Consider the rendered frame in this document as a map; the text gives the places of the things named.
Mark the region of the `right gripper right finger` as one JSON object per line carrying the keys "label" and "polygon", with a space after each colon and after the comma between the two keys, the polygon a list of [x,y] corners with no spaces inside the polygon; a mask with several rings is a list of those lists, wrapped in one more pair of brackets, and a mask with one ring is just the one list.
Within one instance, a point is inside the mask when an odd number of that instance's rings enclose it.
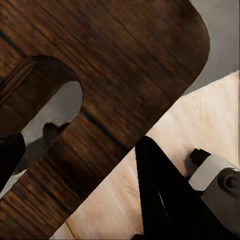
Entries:
{"label": "right gripper right finger", "polygon": [[144,240],[234,240],[153,138],[135,155]]}

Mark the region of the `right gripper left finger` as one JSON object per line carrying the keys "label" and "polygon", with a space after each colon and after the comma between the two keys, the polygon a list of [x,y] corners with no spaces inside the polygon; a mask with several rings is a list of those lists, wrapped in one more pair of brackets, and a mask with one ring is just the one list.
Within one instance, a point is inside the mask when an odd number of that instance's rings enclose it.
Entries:
{"label": "right gripper left finger", "polygon": [[26,152],[22,133],[0,138],[0,193]]}

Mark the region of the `cutting board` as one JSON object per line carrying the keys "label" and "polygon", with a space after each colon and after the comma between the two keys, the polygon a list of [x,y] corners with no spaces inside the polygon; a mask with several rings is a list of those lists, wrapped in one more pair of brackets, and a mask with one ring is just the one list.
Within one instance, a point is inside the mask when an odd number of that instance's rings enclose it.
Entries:
{"label": "cutting board", "polygon": [[79,114],[0,199],[0,240],[49,240],[196,80],[210,38],[189,0],[0,0],[0,108],[66,67]]}

